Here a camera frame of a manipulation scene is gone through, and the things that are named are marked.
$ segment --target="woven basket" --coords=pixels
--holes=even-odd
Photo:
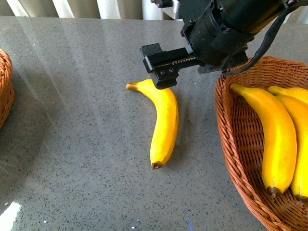
[[[245,99],[230,91],[230,84],[267,89],[271,85],[308,89],[308,65],[265,56],[249,70],[221,75],[215,89],[218,129],[230,177],[248,209],[271,231],[308,231],[308,205],[288,189],[276,199],[263,185],[262,124]]]
[[[11,76],[11,59],[9,55],[0,48],[0,128],[10,112],[15,97]]]

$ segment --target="banana stem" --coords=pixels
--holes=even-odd
[[[231,86],[230,86],[230,89],[231,89],[233,92],[240,94],[243,90],[246,89],[246,87],[243,87],[243,86],[241,86],[241,85],[232,83]]]
[[[126,85],[127,90],[138,90],[138,82],[129,82]]]
[[[270,86],[268,88],[268,92],[271,93],[272,95],[280,95],[282,94],[281,88],[277,86]]]

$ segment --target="banana tip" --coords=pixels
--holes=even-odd
[[[154,168],[154,169],[159,169],[159,168],[161,168],[162,166],[163,166],[163,163],[160,162],[160,161],[157,161],[157,162],[155,162],[155,163],[152,163],[152,168]]]
[[[281,191],[276,187],[268,187],[266,191],[272,198],[276,198],[281,194]]]
[[[302,195],[296,195],[295,198],[301,203],[306,203],[308,201],[308,197]]]

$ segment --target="granite countertop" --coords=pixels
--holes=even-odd
[[[174,153],[150,166],[152,102],[139,48],[186,45],[180,21],[0,17],[16,98],[0,130],[0,214],[12,230],[266,230],[227,171],[214,103],[219,72],[180,72]],[[265,30],[251,42],[252,56]],[[308,63],[308,26],[283,25],[267,55]]]

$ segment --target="screw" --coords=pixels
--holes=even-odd
[[[295,2],[296,2],[295,0],[288,0],[288,1],[287,1],[287,5],[288,5],[288,6],[291,6],[291,5],[293,5]]]

